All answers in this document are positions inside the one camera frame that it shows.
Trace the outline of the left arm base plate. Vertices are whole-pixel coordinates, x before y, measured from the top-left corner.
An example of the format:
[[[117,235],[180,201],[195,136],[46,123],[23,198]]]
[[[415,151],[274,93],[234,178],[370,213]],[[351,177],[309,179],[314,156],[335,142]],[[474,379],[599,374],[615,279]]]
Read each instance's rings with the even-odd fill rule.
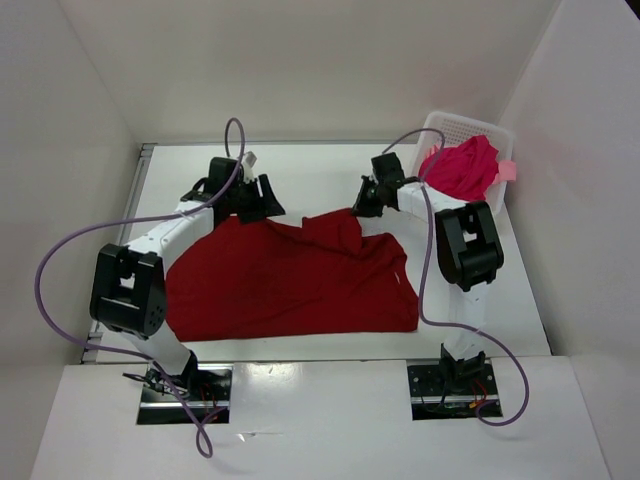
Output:
[[[202,421],[214,413],[214,424],[227,424],[230,415],[230,398],[233,378],[232,364],[203,363],[200,372],[206,372],[205,383],[189,393],[177,386],[197,420]],[[181,403],[152,368],[142,374],[124,373],[124,377],[142,384],[136,423],[143,426],[178,425],[191,422]]]

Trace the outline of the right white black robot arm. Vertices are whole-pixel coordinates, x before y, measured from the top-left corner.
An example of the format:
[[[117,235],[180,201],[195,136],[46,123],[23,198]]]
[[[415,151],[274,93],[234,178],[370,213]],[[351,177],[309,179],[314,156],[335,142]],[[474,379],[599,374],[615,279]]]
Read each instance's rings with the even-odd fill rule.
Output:
[[[421,320],[435,327],[454,328],[441,345],[439,382],[445,391],[460,393],[482,375],[486,353],[481,339],[507,355],[512,352],[484,330],[486,301],[504,253],[490,206],[449,197],[417,177],[407,177],[394,153],[371,159],[372,174],[362,186],[352,214],[380,217],[385,208],[410,214],[428,226],[427,249],[420,280],[419,300],[424,300],[431,252],[437,252],[442,277],[450,284],[449,320]]]

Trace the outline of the dark red t shirt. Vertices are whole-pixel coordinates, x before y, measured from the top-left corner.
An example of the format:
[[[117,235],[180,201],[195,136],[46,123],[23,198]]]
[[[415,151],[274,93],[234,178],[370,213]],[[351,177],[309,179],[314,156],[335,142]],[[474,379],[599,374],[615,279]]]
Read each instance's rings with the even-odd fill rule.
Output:
[[[347,209],[299,226],[230,218],[170,267],[167,322],[182,342],[412,332],[406,262],[392,234],[364,235]]]

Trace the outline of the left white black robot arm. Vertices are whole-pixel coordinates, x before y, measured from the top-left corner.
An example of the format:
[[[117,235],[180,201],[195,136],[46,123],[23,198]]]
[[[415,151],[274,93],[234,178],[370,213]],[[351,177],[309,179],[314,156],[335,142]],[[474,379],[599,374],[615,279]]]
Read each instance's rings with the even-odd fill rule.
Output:
[[[164,377],[165,389],[180,400],[194,396],[212,377],[168,325],[166,274],[226,219],[251,223],[284,214],[267,175],[254,175],[256,161],[253,153],[213,158],[207,176],[180,198],[174,213],[125,245],[105,245],[97,256],[91,317],[149,358],[152,378]]]

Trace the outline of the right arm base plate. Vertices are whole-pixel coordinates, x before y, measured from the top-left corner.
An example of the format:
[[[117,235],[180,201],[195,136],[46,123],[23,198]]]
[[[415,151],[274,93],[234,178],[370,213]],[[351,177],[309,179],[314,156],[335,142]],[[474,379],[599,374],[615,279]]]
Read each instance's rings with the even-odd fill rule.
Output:
[[[464,386],[446,387],[436,361],[408,362],[407,379],[413,421],[503,416],[492,365],[487,362],[477,379]]]

